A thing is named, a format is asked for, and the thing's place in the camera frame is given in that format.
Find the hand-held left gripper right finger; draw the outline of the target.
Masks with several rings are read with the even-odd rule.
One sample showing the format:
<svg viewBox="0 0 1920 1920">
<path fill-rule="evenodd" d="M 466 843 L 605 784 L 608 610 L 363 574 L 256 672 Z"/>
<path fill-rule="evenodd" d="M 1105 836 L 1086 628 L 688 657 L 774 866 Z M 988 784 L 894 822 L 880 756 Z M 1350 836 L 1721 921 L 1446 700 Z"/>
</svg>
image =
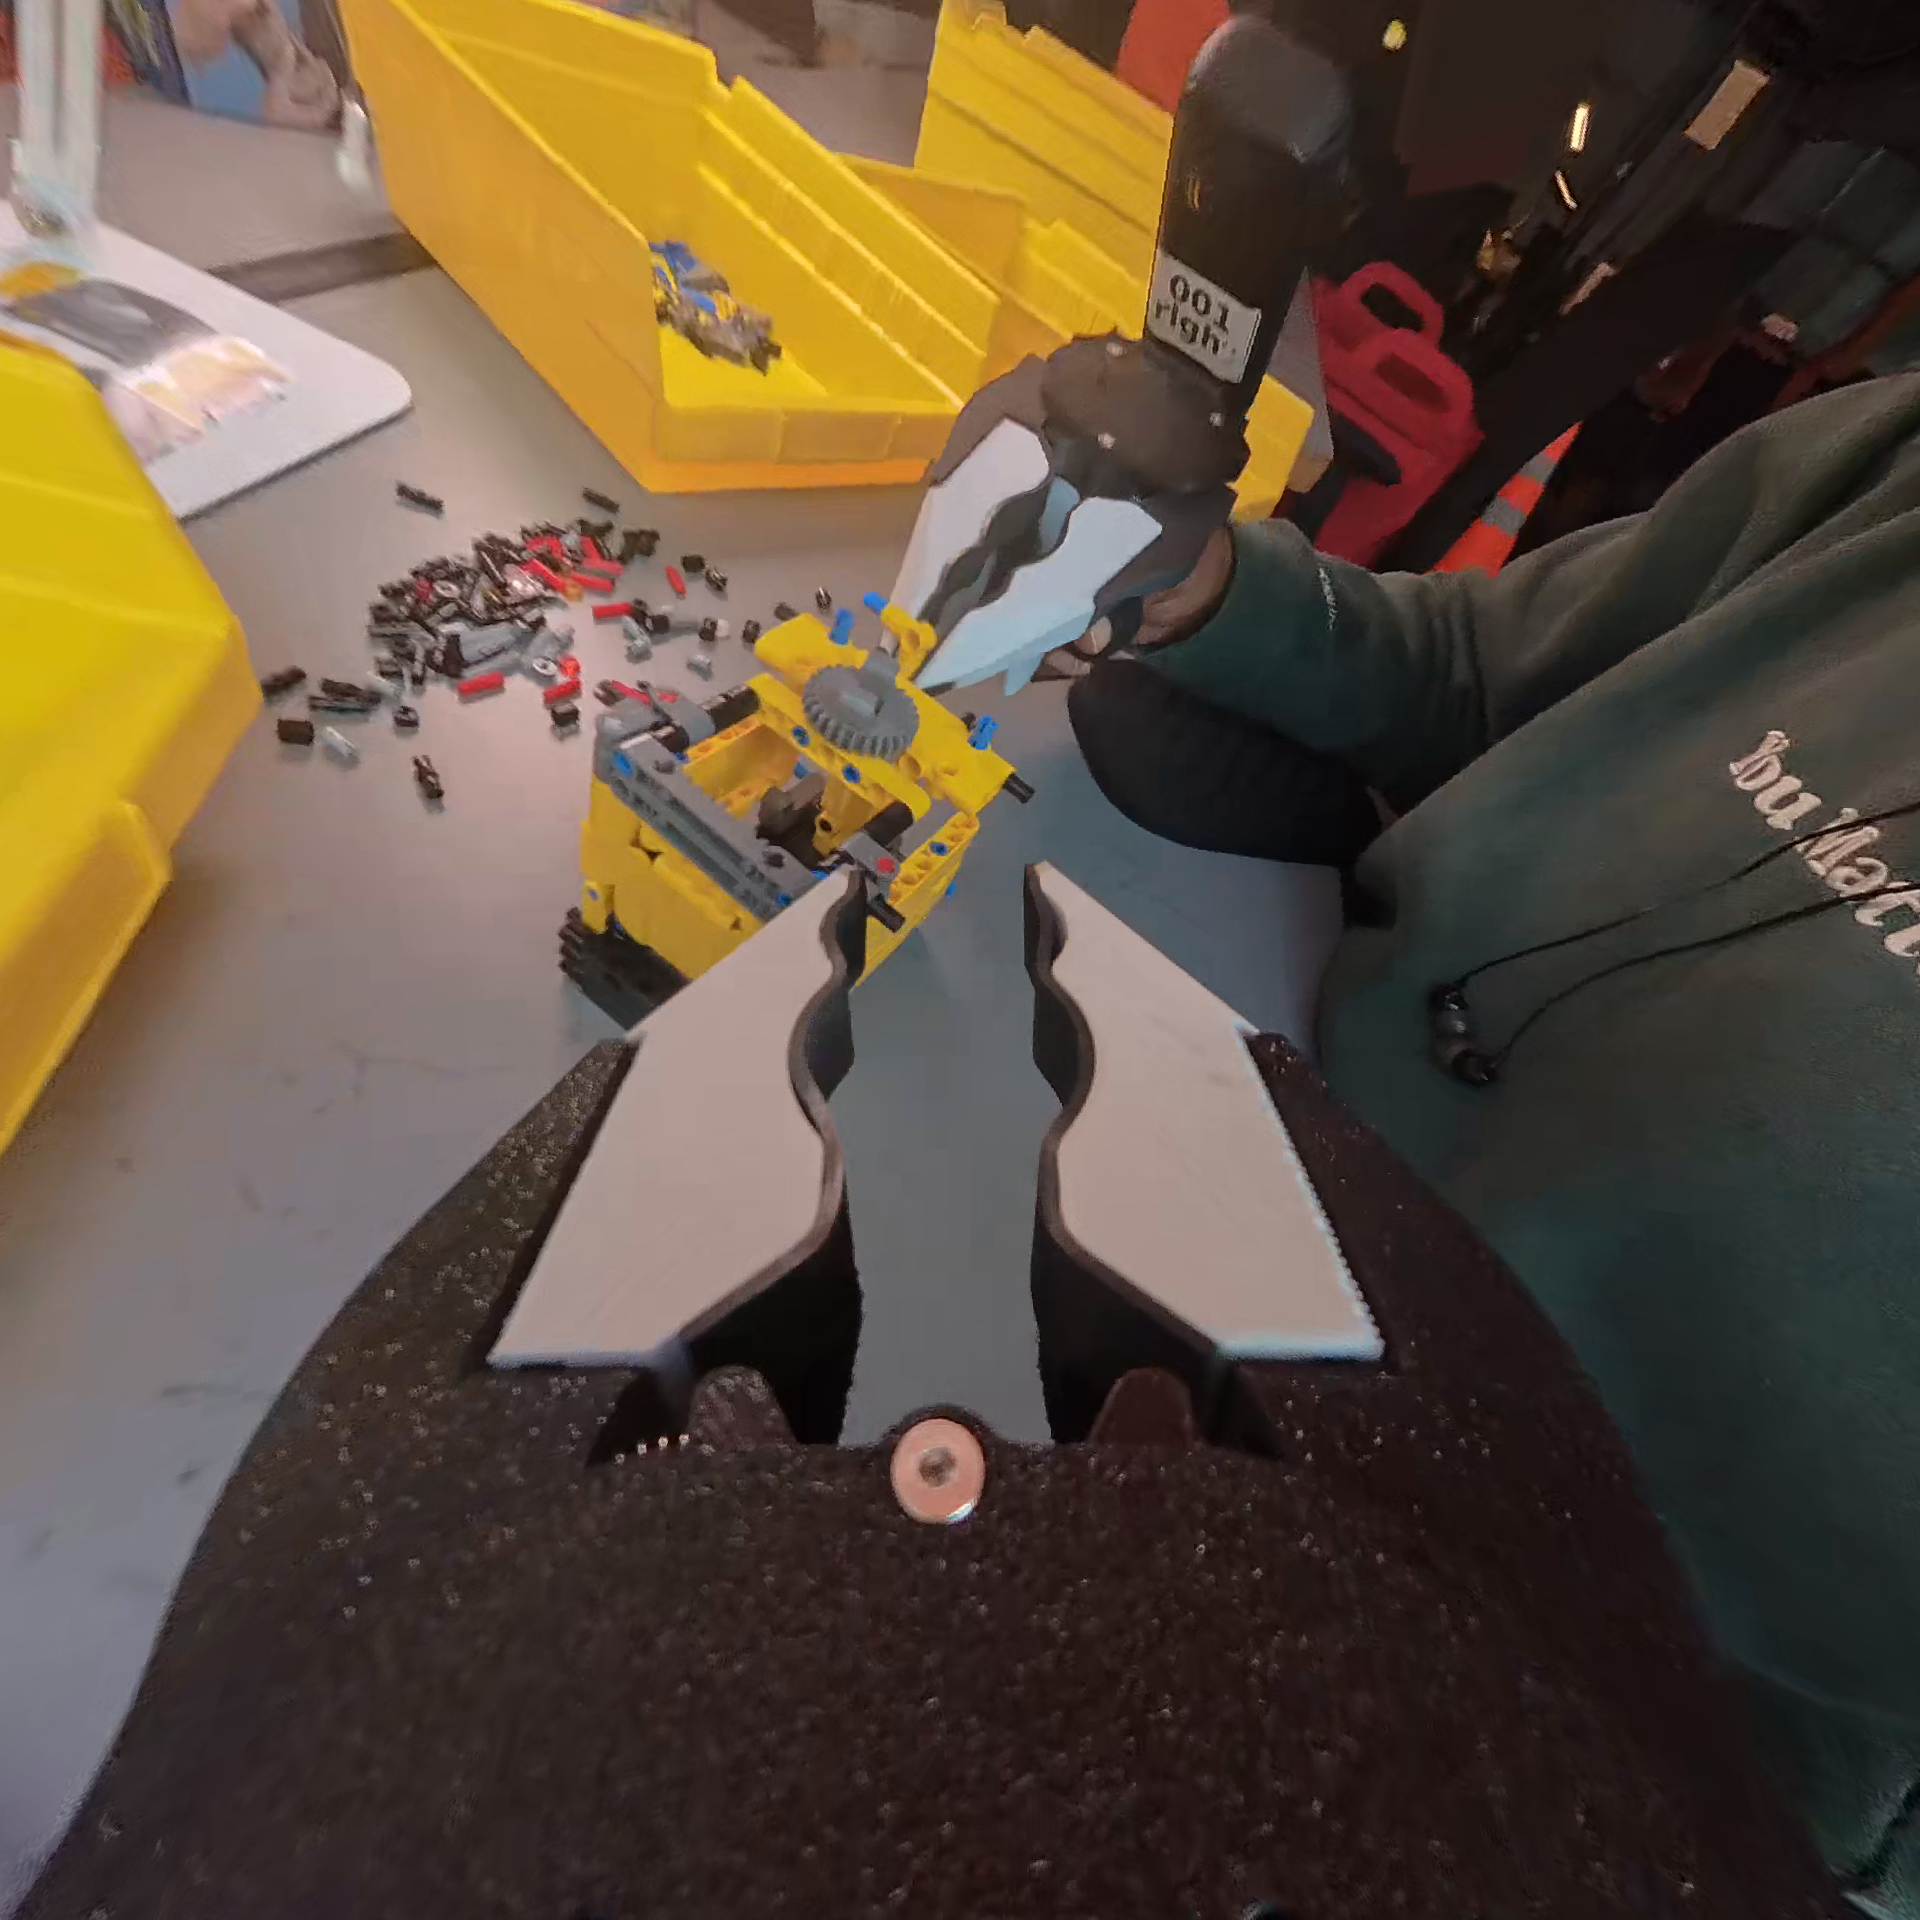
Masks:
<svg viewBox="0 0 1920 1920">
<path fill-rule="evenodd" d="M 1024 870 L 1041 1145 L 1032 1307 L 1046 1429 L 1093 1437 L 1141 1371 L 1195 1429 L 1275 1448 L 1250 1371 L 1376 1370 L 1385 1340 L 1226 998 L 1052 865 Z"/>
</svg>

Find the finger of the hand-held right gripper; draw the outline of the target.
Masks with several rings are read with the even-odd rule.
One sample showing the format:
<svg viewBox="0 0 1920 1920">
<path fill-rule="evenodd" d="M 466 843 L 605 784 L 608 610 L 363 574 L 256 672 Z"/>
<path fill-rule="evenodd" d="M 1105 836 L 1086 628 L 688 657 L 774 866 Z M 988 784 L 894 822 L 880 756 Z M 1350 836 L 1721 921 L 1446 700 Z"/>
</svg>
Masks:
<svg viewBox="0 0 1920 1920">
<path fill-rule="evenodd" d="M 1053 617 L 1052 630 L 1041 637 L 1013 637 L 992 621 L 995 613 L 1026 610 L 1026 603 L 1013 596 L 963 616 L 960 625 L 930 646 L 917 685 L 936 693 L 1000 680 L 1003 693 L 1019 693 L 1033 681 L 1046 652 L 1067 644 L 1094 621 L 1097 594 L 1161 536 L 1161 522 L 1141 502 L 1099 496 L 1080 502 L 1067 514 L 1052 558 L 1017 581 L 1017 585 L 1045 590 L 1045 610 Z"/>
<path fill-rule="evenodd" d="M 1045 590 L 1017 585 L 1053 548 L 1052 449 L 1041 425 L 997 420 L 926 486 L 894 587 L 894 606 L 937 637 L 965 616 L 1013 596 L 1026 610 L 995 613 L 1013 637 L 1052 630 Z"/>
</svg>

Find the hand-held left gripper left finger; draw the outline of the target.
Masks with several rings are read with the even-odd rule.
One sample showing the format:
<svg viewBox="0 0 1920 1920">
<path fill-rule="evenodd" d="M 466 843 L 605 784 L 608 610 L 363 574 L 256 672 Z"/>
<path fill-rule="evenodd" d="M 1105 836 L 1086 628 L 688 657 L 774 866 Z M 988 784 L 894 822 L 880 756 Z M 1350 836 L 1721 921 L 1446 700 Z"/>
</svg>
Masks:
<svg viewBox="0 0 1920 1920">
<path fill-rule="evenodd" d="M 862 1294 L 829 1096 L 869 924 L 837 869 L 628 1034 L 486 1347 L 500 1373 L 621 1377 L 595 1459 L 686 1436 L 731 1366 L 795 1441 L 841 1441 Z"/>
</svg>

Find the yellow black lego model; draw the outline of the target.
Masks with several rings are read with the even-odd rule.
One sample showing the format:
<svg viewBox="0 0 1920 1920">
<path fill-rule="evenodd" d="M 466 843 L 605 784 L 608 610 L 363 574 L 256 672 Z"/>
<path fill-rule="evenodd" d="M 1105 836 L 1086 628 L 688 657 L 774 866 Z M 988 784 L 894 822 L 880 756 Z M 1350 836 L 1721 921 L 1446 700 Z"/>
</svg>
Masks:
<svg viewBox="0 0 1920 1920">
<path fill-rule="evenodd" d="M 864 878 L 876 969 L 952 896 L 988 806 L 1033 801 L 997 721 L 918 683 L 933 628 L 869 606 L 874 644 L 851 610 L 787 616 L 754 672 L 702 700 L 605 683 L 561 968 L 610 1020 L 636 1024 L 841 870 Z"/>
</svg>

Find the heap of grey blue lego parts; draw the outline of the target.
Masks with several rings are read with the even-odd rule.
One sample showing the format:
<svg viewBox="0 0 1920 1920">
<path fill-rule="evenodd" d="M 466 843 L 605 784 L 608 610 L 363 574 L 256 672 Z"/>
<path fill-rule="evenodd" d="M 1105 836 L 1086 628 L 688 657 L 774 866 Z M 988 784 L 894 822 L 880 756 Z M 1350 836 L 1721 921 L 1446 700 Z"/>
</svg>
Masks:
<svg viewBox="0 0 1920 1920">
<path fill-rule="evenodd" d="M 702 356 L 769 376 L 782 356 L 774 323 L 741 301 L 704 257 L 678 240 L 649 244 L 656 323 Z"/>
</svg>

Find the yellow divided storage bin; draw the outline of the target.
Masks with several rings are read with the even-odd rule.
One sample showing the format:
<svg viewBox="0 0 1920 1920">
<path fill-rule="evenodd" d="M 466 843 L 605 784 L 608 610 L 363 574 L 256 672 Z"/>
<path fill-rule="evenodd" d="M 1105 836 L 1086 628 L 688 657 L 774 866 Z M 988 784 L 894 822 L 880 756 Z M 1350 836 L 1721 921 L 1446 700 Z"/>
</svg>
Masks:
<svg viewBox="0 0 1920 1920">
<path fill-rule="evenodd" d="M 698 41 L 547 2 L 341 4 L 403 226 L 660 493 L 921 477 L 982 291 L 853 160 Z M 769 376 L 656 323 L 678 240 L 769 313 Z"/>
</svg>

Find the pile of small lego pins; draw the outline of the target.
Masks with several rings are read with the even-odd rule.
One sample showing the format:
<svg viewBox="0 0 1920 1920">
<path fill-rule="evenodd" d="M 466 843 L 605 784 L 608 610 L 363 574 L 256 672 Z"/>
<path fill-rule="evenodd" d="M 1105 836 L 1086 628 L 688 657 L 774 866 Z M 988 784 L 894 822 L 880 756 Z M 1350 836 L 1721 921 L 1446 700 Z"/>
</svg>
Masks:
<svg viewBox="0 0 1920 1920">
<path fill-rule="evenodd" d="M 718 683 L 750 668 L 770 627 L 798 609 L 731 616 L 731 577 L 702 550 L 674 550 L 654 524 L 582 491 L 571 520 L 529 520 L 474 536 L 380 582 L 365 606 L 365 657 L 341 675 L 288 662 L 258 683 L 281 763 L 350 773 L 396 748 L 422 814 L 449 804 L 425 741 L 428 716 L 533 702 L 539 738 L 585 734 L 589 709 L 672 709 L 678 693 L 642 676 L 658 657 Z"/>
</svg>

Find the dark blue lego set box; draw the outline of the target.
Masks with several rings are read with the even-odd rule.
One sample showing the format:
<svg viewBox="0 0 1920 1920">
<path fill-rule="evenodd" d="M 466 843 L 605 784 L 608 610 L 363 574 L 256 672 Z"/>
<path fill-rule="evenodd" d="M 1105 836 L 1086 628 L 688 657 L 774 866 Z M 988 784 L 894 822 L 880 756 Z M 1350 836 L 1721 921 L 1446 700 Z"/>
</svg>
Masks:
<svg viewBox="0 0 1920 1920">
<path fill-rule="evenodd" d="M 110 81 L 264 129 L 341 133 L 352 66 L 334 2 L 106 2 Z"/>
</svg>

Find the person's right hand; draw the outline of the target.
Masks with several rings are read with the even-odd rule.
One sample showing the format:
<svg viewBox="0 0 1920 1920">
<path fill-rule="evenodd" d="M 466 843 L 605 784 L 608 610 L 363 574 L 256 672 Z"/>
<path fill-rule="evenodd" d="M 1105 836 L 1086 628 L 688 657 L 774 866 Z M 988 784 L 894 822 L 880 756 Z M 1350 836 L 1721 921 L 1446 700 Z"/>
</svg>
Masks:
<svg viewBox="0 0 1920 1920">
<path fill-rule="evenodd" d="M 1235 540 L 1228 524 L 1213 531 L 1197 563 L 1180 582 L 1147 594 L 1137 609 L 1126 609 L 1126 616 L 1133 619 L 1126 633 L 1112 617 L 1094 617 L 1067 644 L 1058 644 L 1045 654 L 1033 681 L 1080 681 L 1094 666 L 1144 658 L 1190 637 L 1219 610 L 1219 603 L 1232 587 L 1232 577 Z"/>
</svg>

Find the yellow plastic storage bin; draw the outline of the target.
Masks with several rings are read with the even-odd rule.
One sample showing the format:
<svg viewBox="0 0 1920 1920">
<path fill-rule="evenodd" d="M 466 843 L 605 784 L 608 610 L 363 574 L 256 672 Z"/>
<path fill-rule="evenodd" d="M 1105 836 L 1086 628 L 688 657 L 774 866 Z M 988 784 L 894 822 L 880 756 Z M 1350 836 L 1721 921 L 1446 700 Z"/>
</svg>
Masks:
<svg viewBox="0 0 1920 1920">
<path fill-rule="evenodd" d="M 1313 408 L 1272 363 L 1292 294 L 1243 301 L 1222 269 L 1160 240 L 1170 114 L 992 4 L 944 4 L 910 186 L 918 218 L 981 284 L 973 393 L 1069 338 L 1153 330 L 1226 378 L 1250 378 L 1238 520 L 1278 505 Z"/>
<path fill-rule="evenodd" d="M 261 709 L 238 617 L 106 402 L 2 349 L 2 1142 Z"/>
</svg>

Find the red plastic container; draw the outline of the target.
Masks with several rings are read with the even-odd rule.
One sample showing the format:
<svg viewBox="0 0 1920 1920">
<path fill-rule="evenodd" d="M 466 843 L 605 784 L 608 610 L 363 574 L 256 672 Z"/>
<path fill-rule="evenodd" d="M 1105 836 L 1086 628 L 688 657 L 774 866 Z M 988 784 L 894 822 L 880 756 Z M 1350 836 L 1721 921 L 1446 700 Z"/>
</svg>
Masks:
<svg viewBox="0 0 1920 1920">
<path fill-rule="evenodd" d="M 1444 307 L 1387 260 L 1313 278 L 1333 457 L 1299 525 L 1372 565 L 1482 444 L 1474 384 L 1443 347 Z"/>
</svg>

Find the orange traffic cone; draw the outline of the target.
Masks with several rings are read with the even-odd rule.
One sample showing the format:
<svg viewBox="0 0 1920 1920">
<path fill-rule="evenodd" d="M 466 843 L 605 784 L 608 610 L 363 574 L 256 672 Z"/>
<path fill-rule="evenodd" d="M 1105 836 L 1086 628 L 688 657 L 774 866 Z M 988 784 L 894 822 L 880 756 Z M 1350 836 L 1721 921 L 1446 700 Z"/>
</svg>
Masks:
<svg viewBox="0 0 1920 1920">
<path fill-rule="evenodd" d="M 1577 441 L 1580 427 L 1581 422 L 1572 422 L 1518 469 L 1461 537 L 1452 541 L 1446 553 L 1432 568 L 1432 574 L 1500 574 L 1514 558 L 1521 536 L 1538 509 L 1556 466 Z"/>
</svg>

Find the person's green sweatshirt torso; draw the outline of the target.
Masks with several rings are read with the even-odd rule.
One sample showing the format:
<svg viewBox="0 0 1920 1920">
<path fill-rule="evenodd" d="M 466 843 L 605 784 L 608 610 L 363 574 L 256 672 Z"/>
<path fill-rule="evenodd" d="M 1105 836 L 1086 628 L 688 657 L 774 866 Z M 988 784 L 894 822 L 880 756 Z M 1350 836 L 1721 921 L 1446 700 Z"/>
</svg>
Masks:
<svg viewBox="0 0 1920 1920">
<path fill-rule="evenodd" d="M 1510 570 L 1500 741 L 1387 802 L 1323 1068 L 1577 1350 L 1820 1852 L 1916 1915 L 1916 376 Z"/>
</svg>

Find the white wooden book stand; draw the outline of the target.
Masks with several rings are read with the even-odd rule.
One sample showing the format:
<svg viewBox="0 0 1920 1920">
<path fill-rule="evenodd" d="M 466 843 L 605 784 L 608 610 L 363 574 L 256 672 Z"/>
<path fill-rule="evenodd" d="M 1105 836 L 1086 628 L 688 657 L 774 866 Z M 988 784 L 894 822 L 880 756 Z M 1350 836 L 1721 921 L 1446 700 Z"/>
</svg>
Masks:
<svg viewBox="0 0 1920 1920">
<path fill-rule="evenodd" d="M 62 352 L 5 334 L 5 370 L 18 373 L 29 360 L 73 370 L 80 396 L 128 444 L 168 509 L 187 522 L 397 420 L 411 405 L 411 390 L 371 352 L 100 222 L 102 37 L 106 4 L 11 8 L 16 118 L 2 265 L 52 259 L 136 286 L 219 331 L 253 341 L 296 387 L 283 402 L 232 418 L 204 441 L 145 465 L 106 401 Z"/>
</svg>

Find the yellow grey sticker sheet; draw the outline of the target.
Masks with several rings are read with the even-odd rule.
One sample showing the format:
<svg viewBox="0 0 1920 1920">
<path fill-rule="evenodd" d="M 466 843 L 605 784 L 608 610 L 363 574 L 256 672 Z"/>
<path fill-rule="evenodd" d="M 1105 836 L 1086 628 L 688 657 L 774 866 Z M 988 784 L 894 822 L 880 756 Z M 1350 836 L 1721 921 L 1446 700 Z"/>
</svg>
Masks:
<svg viewBox="0 0 1920 1920">
<path fill-rule="evenodd" d="M 2 323 L 9 338 L 73 362 L 145 465 L 273 410 L 296 387 L 253 341 L 52 259 L 5 265 Z"/>
</svg>

